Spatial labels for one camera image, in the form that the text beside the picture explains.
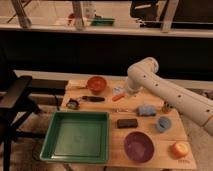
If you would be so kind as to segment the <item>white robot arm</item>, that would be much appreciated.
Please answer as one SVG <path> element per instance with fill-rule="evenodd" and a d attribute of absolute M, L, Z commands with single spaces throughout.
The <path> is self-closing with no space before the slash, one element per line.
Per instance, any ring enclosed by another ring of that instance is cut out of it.
<path fill-rule="evenodd" d="M 125 89 L 136 94 L 141 87 L 162 98 L 213 137 L 213 100 L 198 95 L 156 75 L 157 60 L 147 57 L 127 70 Z"/>

